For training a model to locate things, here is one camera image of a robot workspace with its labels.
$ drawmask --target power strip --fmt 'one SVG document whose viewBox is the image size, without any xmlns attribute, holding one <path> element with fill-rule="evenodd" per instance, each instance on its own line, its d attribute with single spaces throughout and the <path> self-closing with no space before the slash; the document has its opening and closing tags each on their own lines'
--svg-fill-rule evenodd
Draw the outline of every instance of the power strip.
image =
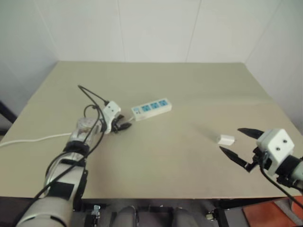
<svg viewBox="0 0 303 227">
<path fill-rule="evenodd" d="M 132 108 L 134 119 L 141 121 L 171 110 L 171 103 L 167 98 L 162 98 L 150 103 L 145 103 Z"/>
</svg>

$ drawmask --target tabletop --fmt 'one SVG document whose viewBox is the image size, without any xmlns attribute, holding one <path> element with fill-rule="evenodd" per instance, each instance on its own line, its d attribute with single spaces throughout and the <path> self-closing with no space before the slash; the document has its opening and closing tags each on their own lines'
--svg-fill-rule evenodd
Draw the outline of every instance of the tabletop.
<svg viewBox="0 0 303 227">
<path fill-rule="evenodd" d="M 168 98 L 172 110 L 109 134 L 89 156 L 83 198 L 256 198 L 284 196 L 259 168 L 250 174 L 219 149 L 251 162 L 256 141 L 238 128 L 284 128 L 303 155 L 302 136 L 242 63 L 57 63 L 2 142 L 72 132 L 90 101 L 77 85 L 131 107 Z M 96 116 L 93 110 L 89 116 Z M 0 196 L 33 197 L 68 137 L 0 148 Z M 286 188 L 292 195 L 296 190 Z"/>
</svg>

